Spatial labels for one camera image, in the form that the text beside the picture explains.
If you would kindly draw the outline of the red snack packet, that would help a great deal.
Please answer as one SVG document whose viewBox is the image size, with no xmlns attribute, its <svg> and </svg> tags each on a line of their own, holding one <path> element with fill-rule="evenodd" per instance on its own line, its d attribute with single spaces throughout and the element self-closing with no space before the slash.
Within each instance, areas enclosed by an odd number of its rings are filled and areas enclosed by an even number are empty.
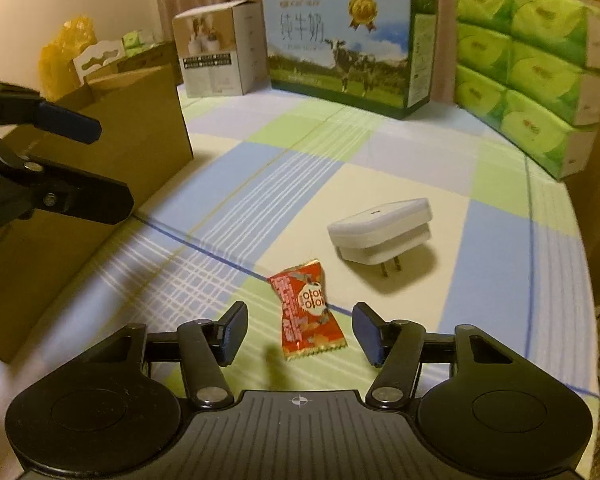
<svg viewBox="0 0 600 480">
<path fill-rule="evenodd" d="M 268 284 L 282 307 L 280 345 L 286 361 L 347 347 L 327 305 L 324 271 L 317 259 L 270 276 Z"/>
</svg>

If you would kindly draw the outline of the white plug-in adapter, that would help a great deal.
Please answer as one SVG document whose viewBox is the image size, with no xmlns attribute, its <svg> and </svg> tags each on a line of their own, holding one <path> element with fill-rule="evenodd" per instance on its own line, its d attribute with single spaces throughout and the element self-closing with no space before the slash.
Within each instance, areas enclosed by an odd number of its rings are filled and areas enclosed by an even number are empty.
<svg viewBox="0 0 600 480">
<path fill-rule="evenodd" d="M 340 258 L 363 266 L 402 269 L 400 255 L 430 240 L 432 211 L 429 200 L 413 198 L 377 205 L 332 222 L 327 232 Z"/>
</svg>

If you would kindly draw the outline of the yellow plastic bag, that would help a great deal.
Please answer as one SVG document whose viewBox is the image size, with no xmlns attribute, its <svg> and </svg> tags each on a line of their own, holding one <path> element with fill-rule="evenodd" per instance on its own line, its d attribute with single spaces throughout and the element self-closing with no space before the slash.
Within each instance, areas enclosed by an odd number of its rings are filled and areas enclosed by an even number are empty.
<svg viewBox="0 0 600 480">
<path fill-rule="evenodd" d="M 96 42 L 93 20 L 78 15 L 65 22 L 58 35 L 42 47 L 38 76 L 45 99 L 55 102 L 79 88 L 80 78 L 73 60 Z"/>
</svg>

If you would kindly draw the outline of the open brown cardboard box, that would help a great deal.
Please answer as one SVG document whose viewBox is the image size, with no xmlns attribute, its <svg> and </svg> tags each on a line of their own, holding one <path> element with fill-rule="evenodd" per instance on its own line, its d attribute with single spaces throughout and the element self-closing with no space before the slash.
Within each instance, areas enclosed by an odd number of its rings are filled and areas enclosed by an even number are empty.
<svg viewBox="0 0 600 480">
<path fill-rule="evenodd" d="M 0 81 L 0 361 L 193 157 L 169 65 L 102 76 L 57 102 Z"/>
</svg>

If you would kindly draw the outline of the checked blue green bedsheet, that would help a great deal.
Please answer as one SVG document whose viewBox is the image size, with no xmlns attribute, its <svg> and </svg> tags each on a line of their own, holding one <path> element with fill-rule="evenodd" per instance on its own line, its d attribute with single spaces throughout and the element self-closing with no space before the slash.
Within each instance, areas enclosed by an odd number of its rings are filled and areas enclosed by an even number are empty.
<svg viewBox="0 0 600 480">
<path fill-rule="evenodd" d="M 234 391 L 366 390 L 358 343 L 286 360 L 270 277 L 321 263 L 341 329 L 355 304 L 449 333 L 474 324 L 600 408 L 593 295 L 565 185 L 475 117 L 429 103 L 394 120 L 263 89 L 184 99 L 194 161 L 114 233 L 17 359 L 0 363 L 0 479 L 20 475 L 4 416 L 24 388 L 121 326 L 170 332 L 233 302 L 249 330 Z"/>
</svg>

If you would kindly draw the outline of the small white humidifier box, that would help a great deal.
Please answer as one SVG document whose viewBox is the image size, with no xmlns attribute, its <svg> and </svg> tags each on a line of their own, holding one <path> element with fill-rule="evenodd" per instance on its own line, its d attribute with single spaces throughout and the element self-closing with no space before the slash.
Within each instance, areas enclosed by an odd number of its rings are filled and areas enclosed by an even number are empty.
<svg viewBox="0 0 600 480">
<path fill-rule="evenodd" d="M 268 76 L 260 3 L 190 9 L 174 16 L 172 30 L 190 98 L 243 96 Z"/>
</svg>

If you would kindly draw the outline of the blue milk carton gift box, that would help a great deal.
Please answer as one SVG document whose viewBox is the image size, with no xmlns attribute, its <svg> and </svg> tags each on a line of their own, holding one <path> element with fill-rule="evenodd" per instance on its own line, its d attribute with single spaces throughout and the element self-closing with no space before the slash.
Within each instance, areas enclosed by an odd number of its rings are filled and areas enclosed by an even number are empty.
<svg viewBox="0 0 600 480">
<path fill-rule="evenodd" d="M 274 88 L 403 119 L 428 103 L 438 0 L 262 0 Z"/>
</svg>

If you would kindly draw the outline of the green tissue pack bundle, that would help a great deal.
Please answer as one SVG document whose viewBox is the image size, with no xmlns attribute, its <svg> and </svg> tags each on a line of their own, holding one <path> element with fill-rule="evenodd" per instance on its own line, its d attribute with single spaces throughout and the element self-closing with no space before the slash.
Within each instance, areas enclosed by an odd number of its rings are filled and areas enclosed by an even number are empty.
<svg viewBox="0 0 600 480">
<path fill-rule="evenodd" d="M 455 1 L 457 104 L 553 178 L 582 171 L 600 124 L 600 4 Z"/>
</svg>

